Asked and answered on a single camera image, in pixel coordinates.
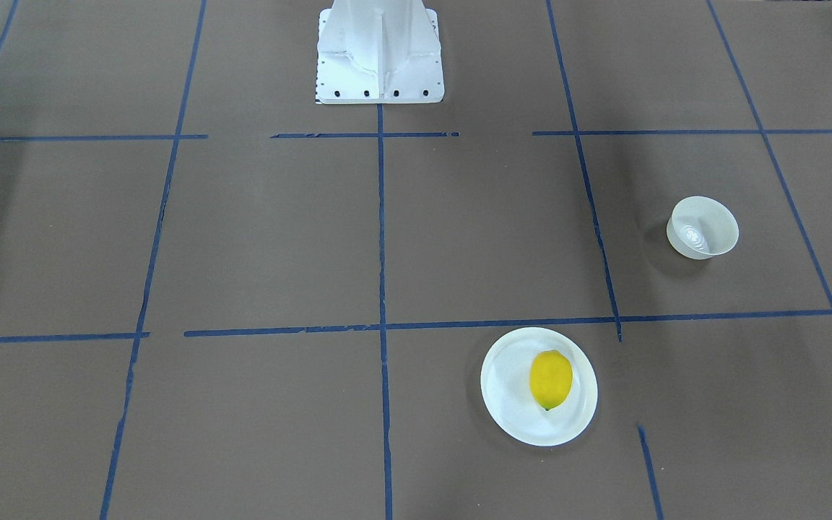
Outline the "yellow lemon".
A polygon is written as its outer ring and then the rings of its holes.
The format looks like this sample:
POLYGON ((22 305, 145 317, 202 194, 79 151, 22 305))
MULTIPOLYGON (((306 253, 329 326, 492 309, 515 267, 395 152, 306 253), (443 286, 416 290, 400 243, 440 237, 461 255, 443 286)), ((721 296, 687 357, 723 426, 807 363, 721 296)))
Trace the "yellow lemon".
POLYGON ((573 380, 571 360, 557 350, 539 352, 529 366, 529 391, 536 404, 545 411, 564 403, 573 380))

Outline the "white pedestal mount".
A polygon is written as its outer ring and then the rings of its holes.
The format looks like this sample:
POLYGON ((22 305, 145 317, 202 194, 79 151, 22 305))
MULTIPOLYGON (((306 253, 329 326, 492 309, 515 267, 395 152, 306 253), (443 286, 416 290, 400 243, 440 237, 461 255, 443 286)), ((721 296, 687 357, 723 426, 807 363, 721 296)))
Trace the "white pedestal mount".
POLYGON ((315 102, 439 103, 439 20, 423 1, 334 1, 318 19, 315 102))

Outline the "white round plate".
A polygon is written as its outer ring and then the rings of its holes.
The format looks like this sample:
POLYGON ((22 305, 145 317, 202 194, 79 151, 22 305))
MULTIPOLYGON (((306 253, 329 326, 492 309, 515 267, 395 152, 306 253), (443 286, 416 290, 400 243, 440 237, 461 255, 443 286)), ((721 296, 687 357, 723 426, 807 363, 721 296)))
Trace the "white round plate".
POLYGON ((590 360, 575 342, 551 329, 515 329, 497 339, 483 359, 480 385, 496 425, 532 446, 575 440, 597 413, 599 388, 590 360), (546 410, 535 401, 529 376, 536 356, 551 351, 568 360, 573 381, 564 402, 546 410))

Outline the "white bowl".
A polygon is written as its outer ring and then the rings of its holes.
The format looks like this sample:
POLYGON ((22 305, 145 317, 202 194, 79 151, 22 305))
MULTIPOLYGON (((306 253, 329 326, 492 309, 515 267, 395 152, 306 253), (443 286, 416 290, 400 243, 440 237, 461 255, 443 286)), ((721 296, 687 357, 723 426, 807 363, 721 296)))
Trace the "white bowl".
POLYGON ((667 221, 667 240, 678 254, 707 260, 729 253, 740 237, 740 228, 729 208, 705 196, 678 201, 667 221))

